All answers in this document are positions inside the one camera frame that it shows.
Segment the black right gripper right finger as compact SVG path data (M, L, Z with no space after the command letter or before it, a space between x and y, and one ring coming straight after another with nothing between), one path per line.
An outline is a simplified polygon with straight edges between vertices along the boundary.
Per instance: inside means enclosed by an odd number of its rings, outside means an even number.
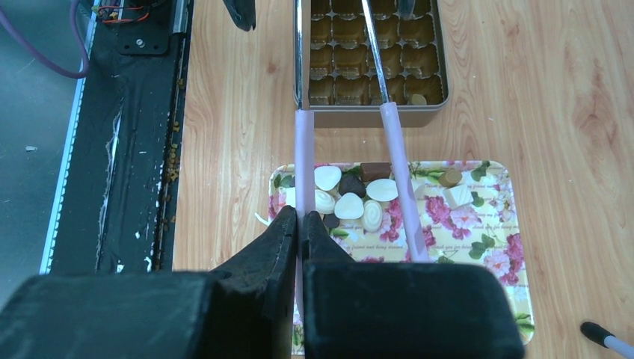
M366 263L301 224L307 358L523 358L497 278L470 264Z

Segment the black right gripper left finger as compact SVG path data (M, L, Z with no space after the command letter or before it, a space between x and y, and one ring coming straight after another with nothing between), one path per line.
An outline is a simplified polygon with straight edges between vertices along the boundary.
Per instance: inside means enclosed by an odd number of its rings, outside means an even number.
M285 206L209 272L31 277L1 311L1 356L287 358L297 234Z

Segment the pink silicone tongs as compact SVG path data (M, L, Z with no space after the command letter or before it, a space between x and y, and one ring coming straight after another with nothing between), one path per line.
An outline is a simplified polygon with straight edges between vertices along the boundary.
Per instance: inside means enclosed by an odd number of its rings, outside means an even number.
M396 180L398 198L401 204L404 231L410 249L411 259L415 262L428 262L430 257L426 248L422 225L417 209L416 197L410 180L409 161L401 128L398 108L390 100L387 83L382 68L382 59L372 9L369 1L361 2L369 43L375 62L378 85L381 92L380 106L384 134L387 140L393 174ZM298 109L295 111L295 190L298 226L303 227L304 216L316 209L314 196L314 156L315 121L314 112L308 100L310 79L310 22L311 2L295 2L295 95Z

